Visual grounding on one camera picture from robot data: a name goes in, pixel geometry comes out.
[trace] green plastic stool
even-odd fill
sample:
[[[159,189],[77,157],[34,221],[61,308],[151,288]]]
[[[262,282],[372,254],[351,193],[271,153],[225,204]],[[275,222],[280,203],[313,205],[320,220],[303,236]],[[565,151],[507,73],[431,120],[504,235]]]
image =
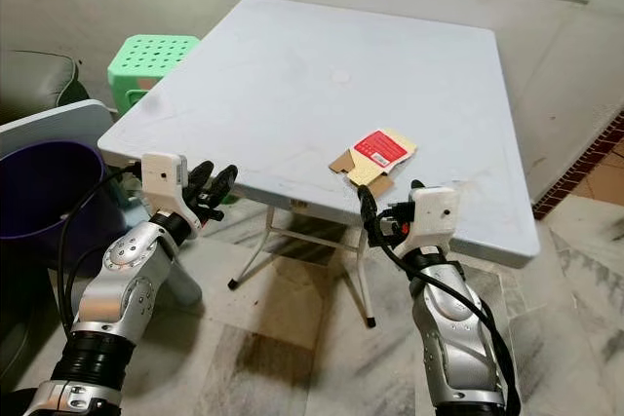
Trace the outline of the green plastic stool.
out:
[[[195,36],[131,36],[108,65],[108,84],[120,115],[125,114],[193,47]]]

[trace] chair backrest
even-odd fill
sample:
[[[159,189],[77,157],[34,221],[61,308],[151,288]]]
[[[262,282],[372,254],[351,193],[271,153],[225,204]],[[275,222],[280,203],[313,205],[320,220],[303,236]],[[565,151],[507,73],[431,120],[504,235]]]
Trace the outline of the chair backrest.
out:
[[[98,139],[113,125],[96,99],[67,104],[0,126],[0,157],[45,140],[73,140],[98,148]]]

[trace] white label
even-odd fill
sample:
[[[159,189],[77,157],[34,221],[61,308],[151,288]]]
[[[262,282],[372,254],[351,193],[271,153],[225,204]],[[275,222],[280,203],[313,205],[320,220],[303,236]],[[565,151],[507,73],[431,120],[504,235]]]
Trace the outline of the white label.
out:
[[[390,162],[386,160],[383,156],[381,156],[379,153],[373,153],[370,155],[370,157],[373,158],[375,161],[377,161],[384,167],[390,164]]]
[[[306,212],[308,210],[308,204],[302,200],[291,199],[291,209],[299,213]]]
[[[440,253],[437,247],[432,247],[432,246],[421,247],[420,251],[422,252],[423,255],[426,255],[428,253]]]

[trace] brown tile border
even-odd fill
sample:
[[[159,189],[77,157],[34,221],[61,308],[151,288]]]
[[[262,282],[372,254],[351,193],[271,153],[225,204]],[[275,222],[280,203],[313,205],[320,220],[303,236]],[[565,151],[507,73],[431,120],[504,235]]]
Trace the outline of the brown tile border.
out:
[[[585,153],[544,196],[533,205],[533,216],[542,219],[610,152],[624,137],[624,110],[596,138]]]

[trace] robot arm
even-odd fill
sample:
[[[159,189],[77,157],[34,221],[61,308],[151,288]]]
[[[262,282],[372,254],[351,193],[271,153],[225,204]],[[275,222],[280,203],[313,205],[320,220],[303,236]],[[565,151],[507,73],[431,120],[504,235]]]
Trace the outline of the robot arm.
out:
[[[62,358],[49,381],[37,389],[24,415],[119,415],[126,365],[167,282],[182,305],[202,292],[180,267],[178,247],[194,238],[237,175],[230,166],[204,186],[213,170],[205,162],[188,174],[183,157],[145,155],[143,189],[152,216],[115,241],[105,252],[99,274],[85,289]]]
[[[457,221],[457,193],[445,187],[425,188],[414,181],[408,201],[380,215],[366,187],[359,189],[358,196],[370,244],[382,246],[408,274],[412,316],[423,340],[427,383],[436,414],[518,415],[513,363],[495,331],[488,306],[466,284],[461,266],[446,259]],[[383,218],[392,221],[389,235],[381,232]],[[496,352],[486,334],[492,327]],[[497,355],[501,355],[500,367],[509,387],[506,409]]]

